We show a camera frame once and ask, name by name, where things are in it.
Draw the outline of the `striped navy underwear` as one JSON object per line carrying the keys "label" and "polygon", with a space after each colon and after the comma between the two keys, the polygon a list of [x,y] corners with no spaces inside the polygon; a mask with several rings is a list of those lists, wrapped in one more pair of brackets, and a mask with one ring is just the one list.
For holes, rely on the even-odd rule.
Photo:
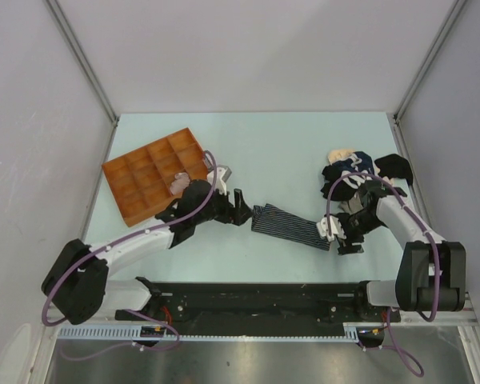
{"label": "striped navy underwear", "polygon": [[254,206],[253,232],[329,251],[330,243],[321,238],[316,223],[286,212],[274,205]]}

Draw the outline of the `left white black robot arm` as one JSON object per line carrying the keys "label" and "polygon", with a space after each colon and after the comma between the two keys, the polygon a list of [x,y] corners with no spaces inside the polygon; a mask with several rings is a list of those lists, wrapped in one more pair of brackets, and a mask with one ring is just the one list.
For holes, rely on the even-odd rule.
{"label": "left white black robot arm", "polygon": [[240,189],[222,193],[205,180],[192,181],[182,196],[172,200],[144,227],[101,245],[88,245],[81,239],[69,241],[42,282],[46,296],[42,322],[55,306],[62,321],[78,325],[100,310],[133,310],[141,318],[155,318],[161,301],[154,286],[145,278],[114,282],[111,276],[159,251],[170,250],[190,239],[198,225],[216,221],[243,225],[252,215]]}

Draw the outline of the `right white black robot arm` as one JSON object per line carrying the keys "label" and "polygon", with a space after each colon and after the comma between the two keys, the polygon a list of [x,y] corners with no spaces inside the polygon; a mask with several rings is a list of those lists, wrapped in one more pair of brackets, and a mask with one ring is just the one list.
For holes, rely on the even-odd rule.
{"label": "right white black robot arm", "polygon": [[371,321],[383,307],[416,312],[431,322],[439,312],[458,312],[466,296],[466,249],[434,232],[409,206],[406,193],[381,182],[362,185],[362,208],[325,216],[326,237],[338,253],[356,254],[368,233],[385,227],[402,248],[398,272],[391,280],[366,281],[353,300],[354,314]]}

